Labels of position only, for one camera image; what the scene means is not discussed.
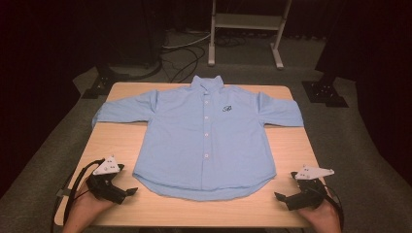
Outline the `white metal stand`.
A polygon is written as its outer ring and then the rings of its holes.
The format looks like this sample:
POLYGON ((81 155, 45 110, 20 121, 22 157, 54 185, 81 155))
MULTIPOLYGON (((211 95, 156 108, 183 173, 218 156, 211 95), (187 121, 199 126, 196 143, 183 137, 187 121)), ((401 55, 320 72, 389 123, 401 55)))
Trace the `white metal stand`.
POLYGON ((274 31, 276 38, 270 44, 275 66, 278 70, 284 69, 284 64, 279 53, 279 46, 287 23, 292 0, 286 0, 283 13, 280 16, 239 15, 218 13, 217 0, 212 0, 210 41, 208 46, 208 65, 216 64, 215 36, 218 29, 252 29, 274 31))

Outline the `black stand base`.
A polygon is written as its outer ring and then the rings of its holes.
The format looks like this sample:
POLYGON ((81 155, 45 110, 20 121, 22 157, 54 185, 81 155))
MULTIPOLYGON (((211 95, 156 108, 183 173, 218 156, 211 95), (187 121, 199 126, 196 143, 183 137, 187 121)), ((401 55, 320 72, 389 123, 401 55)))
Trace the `black stand base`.
POLYGON ((340 96, 333 86, 336 77, 324 73, 316 82, 302 83, 306 95, 311 103, 324 103, 327 107, 348 108, 345 99, 340 96))
POLYGON ((96 66, 97 78, 83 94, 83 99, 97 99, 100 95, 108 95, 114 83, 124 82, 129 78, 128 74, 114 71, 108 64, 96 66))

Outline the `light blue button shirt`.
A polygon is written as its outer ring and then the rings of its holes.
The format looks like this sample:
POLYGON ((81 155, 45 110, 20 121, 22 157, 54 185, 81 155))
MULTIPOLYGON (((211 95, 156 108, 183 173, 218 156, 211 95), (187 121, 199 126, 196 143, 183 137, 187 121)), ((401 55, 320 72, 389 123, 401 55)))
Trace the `light blue button shirt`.
POLYGON ((296 102, 226 86, 220 77, 106 102, 92 121, 145 121, 134 178, 158 195, 196 201, 261 189, 276 175, 265 125, 303 124, 296 102))

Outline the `person's left hand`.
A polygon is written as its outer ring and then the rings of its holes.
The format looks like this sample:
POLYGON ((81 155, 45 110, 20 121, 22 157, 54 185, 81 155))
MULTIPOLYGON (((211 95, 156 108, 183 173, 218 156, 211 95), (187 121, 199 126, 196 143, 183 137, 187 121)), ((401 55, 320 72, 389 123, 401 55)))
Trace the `person's left hand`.
POLYGON ((83 183, 76 193, 69 217, 63 227, 65 225, 89 227, 102 213, 114 206, 111 201, 96 198, 83 183))

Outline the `person's right hand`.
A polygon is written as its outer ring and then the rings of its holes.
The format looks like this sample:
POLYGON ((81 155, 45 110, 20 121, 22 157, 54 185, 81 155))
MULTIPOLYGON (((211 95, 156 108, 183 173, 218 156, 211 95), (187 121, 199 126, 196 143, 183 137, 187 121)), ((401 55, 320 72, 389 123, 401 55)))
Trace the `person's right hand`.
POLYGON ((324 199, 318 208, 302 208, 297 212, 311 224, 314 230, 335 228, 342 231, 339 213, 331 197, 324 199))

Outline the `dark curtain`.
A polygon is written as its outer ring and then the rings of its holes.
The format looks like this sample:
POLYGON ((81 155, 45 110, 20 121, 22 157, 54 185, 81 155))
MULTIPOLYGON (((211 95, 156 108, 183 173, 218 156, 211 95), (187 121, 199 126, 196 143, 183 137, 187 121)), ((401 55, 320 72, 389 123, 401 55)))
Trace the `dark curtain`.
POLYGON ((370 138, 412 185, 412 0, 345 0, 316 69, 356 82, 370 138))
POLYGON ((92 67, 81 0, 0 0, 0 198, 80 98, 92 67))

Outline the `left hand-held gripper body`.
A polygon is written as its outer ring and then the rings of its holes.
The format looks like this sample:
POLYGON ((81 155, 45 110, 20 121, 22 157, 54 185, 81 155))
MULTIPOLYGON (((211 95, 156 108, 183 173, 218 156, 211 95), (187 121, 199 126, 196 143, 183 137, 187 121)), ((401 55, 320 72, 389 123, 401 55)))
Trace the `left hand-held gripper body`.
POLYGON ((112 184, 113 178, 123 169, 113 155, 107 157, 93 170, 86 180, 88 190, 98 199, 121 204, 127 197, 125 190, 112 184))

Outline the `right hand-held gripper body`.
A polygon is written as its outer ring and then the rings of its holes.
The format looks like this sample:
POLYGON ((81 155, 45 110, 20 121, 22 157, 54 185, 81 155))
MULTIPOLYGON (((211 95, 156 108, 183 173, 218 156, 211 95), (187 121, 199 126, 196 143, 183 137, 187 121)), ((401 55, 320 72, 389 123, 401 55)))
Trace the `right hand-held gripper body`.
POLYGON ((285 203, 290 211, 306 207, 319 207, 327 196, 321 178, 334 174, 332 169, 304 165, 298 172, 292 172, 300 192, 289 196, 285 203))

